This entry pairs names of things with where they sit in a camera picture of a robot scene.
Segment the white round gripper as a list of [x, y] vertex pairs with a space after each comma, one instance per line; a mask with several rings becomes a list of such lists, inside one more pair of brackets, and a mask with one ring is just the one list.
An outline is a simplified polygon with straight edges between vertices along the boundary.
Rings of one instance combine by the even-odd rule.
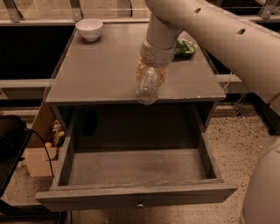
[[167, 67], [174, 58], [174, 48], [161, 49], [153, 46], [145, 38], [140, 46], [140, 56], [137, 67], [136, 67], [136, 79], [139, 81], [142, 72], [148, 66], [156, 67], [159, 73], [159, 85], [162, 86], [165, 82], [167, 75]]

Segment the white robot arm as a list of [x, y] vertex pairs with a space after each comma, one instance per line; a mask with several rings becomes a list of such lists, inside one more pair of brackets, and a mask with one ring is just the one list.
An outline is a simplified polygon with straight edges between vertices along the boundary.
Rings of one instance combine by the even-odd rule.
[[[138, 100], [152, 104], [181, 32], [187, 32], [275, 112], [280, 110], [279, 35], [207, 0], [144, 0], [151, 12], [136, 69]], [[280, 140], [257, 163], [241, 224], [280, 224]]]

